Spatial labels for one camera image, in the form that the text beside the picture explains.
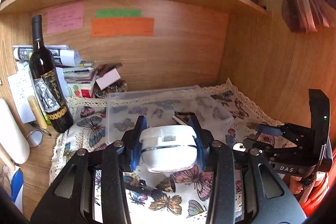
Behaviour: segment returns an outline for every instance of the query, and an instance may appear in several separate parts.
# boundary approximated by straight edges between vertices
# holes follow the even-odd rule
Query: butterfly tablecloth
[[[226,121],[222,126],[221,123],[217,123],[215,128],[210,128],[215,139],[225,142],[231,148],[245,138],[255,138],[275,147],[285,147],[288,144],[282,137],[274,138],[264,134],[256,134],[256,126],[259,123],[264,122],[273,126],[282,123],[269,118],[254,102],[239,92],[229,80],[221,86],[199,88],[199,90],[200,96],[197,96],[195,100],[196,110],[199,111],[198,117],[200,115],[207,117],[208,113],[211,113],[212,119],[218,122],[221,121],[221,114],[230,113],[232,117],[231,122],[227,123]],[[169,104],[178,105],[179,100],[170,100]],[[89,151],[96,151],[107,147],[105,143],[107,141],[105,126],[106,101],[101,99],[70,99],[69,105],[75,118],[75,124],[66,134],[61,134],[57,139],[50,169],[50,183],[78,149],[86,148]],[[118,112],[123,111],[124,115],[119,114],[120,123],[116,122],[114,124],[122,136],[125,130],[134,126],[138,115],[159,119],[158,117],[165,115],[165,111],[171,111],[172,109],[165,109],[162,105],[162,107],[152,109],[150,106],[146,106],[146,108],[125,108],[122,106],[119,110]],[[208,129],[206,119],[203,122],[200,121],[200,123],[203,128]],[[102,222],[100,176],[101,171],[98,170],[95,180],[94,214],[95,220]],[[197,221],[200,224],[205,222],[211,194],[211,172],[201,172],[196,165],[190,170],[153,175],[153,173],[149,173],[146,170],[142,161],[140,161],[135,172],[131,174],[124,173],[124,180],[125,183],[131,185],[146,184],[151,187],[161,188],[164,191],[162,198],[154,200],[150,196],[126,190],[133,224],[157,223],[158,220],[176,224],[186,221]],[[241,189],[239,173],[236,172],[237,220],[239,220],[242,209]]]

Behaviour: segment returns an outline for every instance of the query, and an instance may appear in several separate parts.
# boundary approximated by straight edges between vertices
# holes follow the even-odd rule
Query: photo on bottle label
[[[43,105],[44,111],[47,113],[59,110],[61,107],[56,101],[55,97],[52,95],[42,78],[36,79],[35,87],[36,93]]]

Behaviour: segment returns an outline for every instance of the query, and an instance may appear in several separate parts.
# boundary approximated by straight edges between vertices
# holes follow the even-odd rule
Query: pink butterfly
[[[200,172],[198,166],[195,165],[189,170],[176,172],[173,175],[174,181],[177,183],[191,184],[197,189],[198,197],[201,201],[205,201],[210,197],[212,185],[212,172]]]

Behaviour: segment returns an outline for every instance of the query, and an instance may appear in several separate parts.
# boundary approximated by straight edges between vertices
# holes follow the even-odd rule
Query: wooden tabletop
[[[24,178],[23,211],[25,217],[29,220],[37,204],[49,188],[51,158],[53,157],[53,149],[59,133],[51,126],[48,127],[47,131],[52,136],[49,137],[44,134],[42,143],[30,149],[28,160],[24,164],[18,165],[21,167]],[[0,167],[2,168],[3,165],[4,163],[0,159]]]

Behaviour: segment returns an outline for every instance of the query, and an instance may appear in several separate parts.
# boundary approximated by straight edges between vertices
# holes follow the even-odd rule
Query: lace trim
[[[252,113],[254,113],[259,119],[267,122],[269,125],[277,126],[283,124],[280,121],[273,120],[269,116],[267,116],[259,106],[255,104],[252,100],[246,97],[242,92],[238,90],[236,86],[234,86],[230,79],[226,81],[223,85],[217,86],[210,86],[206,88],[200,88],[198,86],[192,87],[192,90],[173,90],[169,92],[163,92],[156,96],[148,96],[145,98],[141,98],[140,100],[130,99],[130,100],[114,100],[109,99],[109,106],[120,106],[120,105],[127,105],[127,104],[143,104],[143,103],[150,103],[155,102],[157,100],[169,100],[169,99],[180,99],[180,98],[193,98],[195,96],[200,96],[202,93],[206,95],[215,95],[224,93],[225,91],[231,90],[234,95],[241,101],[241,103]],[[73,116],[75,116],[78,107],[107,107],[108,100],[107,99],[91,99],[91,98],[67,98],[68,106]],[[59,174],[61,169],[63,168],[63,154],[64,148],[66,144],[68,132],[60,134],[56,140],[56,145],[53,150],[53,157],[51,159],[51,167],[49,172],[49,183],[51,183]]]

